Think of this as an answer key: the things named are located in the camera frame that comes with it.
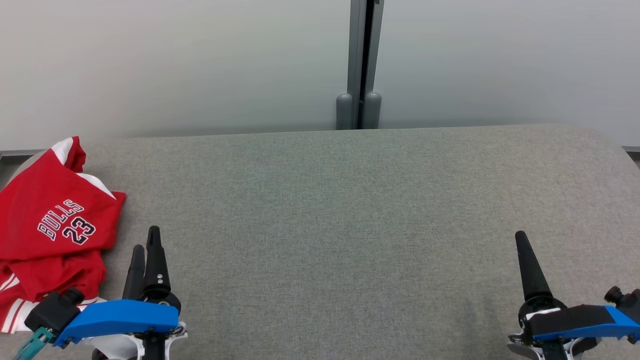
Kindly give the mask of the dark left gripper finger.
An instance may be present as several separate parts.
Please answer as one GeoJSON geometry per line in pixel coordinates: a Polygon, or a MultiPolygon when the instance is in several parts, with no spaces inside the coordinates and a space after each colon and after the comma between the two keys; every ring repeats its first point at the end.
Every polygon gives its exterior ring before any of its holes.
{"type": "Polygon", "coordinates": [[[146,273],[146,249],[142,244],[133,248],[129,269],[126,274],[122,299],[139,301],[143,292],[146,273]]]}
{"type": "Polygon", "coordinates": [[[167,296],[171,292],[169,267],[160,228],[152,225],[146,242],[144,296],[167,296]]]}

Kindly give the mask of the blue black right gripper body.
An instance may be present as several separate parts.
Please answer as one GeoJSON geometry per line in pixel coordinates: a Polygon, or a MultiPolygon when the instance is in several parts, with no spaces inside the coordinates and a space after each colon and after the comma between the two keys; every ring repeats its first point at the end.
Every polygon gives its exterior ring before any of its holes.
{"type": "Polygon", "coordinates": [[[520,307],[520,333],[507,348],[529,360],[580,360],[604,338],[639,340],[639,298],[607,297],[608,305],[567,307],[553,297],[535,297],[520,307]]]}

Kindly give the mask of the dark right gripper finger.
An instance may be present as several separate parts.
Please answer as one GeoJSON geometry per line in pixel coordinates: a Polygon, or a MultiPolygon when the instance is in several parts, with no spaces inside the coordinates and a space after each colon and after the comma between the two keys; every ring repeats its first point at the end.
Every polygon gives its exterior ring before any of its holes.
{"type": "Polygon", "coordinates": [[[527,302],[535,297],[552,297],[553,294],[528,236],[523,230],[516,231],[514,236],[524,300],[527,302]]]}

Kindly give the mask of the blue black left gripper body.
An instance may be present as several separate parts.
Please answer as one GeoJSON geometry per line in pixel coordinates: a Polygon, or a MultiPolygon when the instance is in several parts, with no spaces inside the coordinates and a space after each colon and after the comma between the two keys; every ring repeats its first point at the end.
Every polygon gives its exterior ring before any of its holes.
{"type": "Polygon", "coordinates": [[[93,360],[169,360],[174,342],[187,338],[178,309],[166,301],[113,300],[87,305],[53,346],[85,342],[93,360]]]}

